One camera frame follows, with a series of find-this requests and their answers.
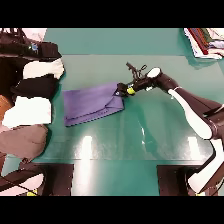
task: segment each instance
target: table surface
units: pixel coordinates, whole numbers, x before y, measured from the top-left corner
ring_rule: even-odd
[[[159,195],[156,165],[202,164],[212,154],[181,106],[159,89],[125,99],[124,111],[103,119],[63,123],[62,90],[127,83],[127,61],[160,67],[188,91],[224,103],[223,60],[194,58],[183,29],[49,28],[45,40],[58,44],[66,72],[52,101],[46,150],[34,162],[74,164],[72,195]],[[8,155],[2,174],[19,162]]]

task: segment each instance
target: black robot arm segment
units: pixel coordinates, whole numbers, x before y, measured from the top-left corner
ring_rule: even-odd
[[[132,70],[133,81],[128,84],[118,84],[116,95],[129,96],[142,89],[148,91],[156,87],[172,95],[184,109],[189,125],[201,138],[210,140],[214,151],[208,161],[189,177],[188,184],[196,193],[216,185],[223,177],[223,171],[220,170],[224,168],[223,105],[187,92],[160,68],[153,68],[143,75],[141,73],[143,69],[138,70],[130,63],[127,63],[127,66],[129,70]]]

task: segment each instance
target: purple cloth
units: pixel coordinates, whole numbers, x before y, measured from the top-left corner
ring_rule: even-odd
[[[117,83],[101,86],[65,90],[64,95],[64,123],[65,126],[93,121],[124,109],[120,96],[113,96]]]

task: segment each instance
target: pile of clothes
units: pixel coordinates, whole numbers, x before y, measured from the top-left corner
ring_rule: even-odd
[[[51,99],[64,66],[19,57],[0,58],[0,152],[24,163],[40,155],[51,123]]]
[[[184,28],[197,58],[221,59],[224,56],[224,28]]]

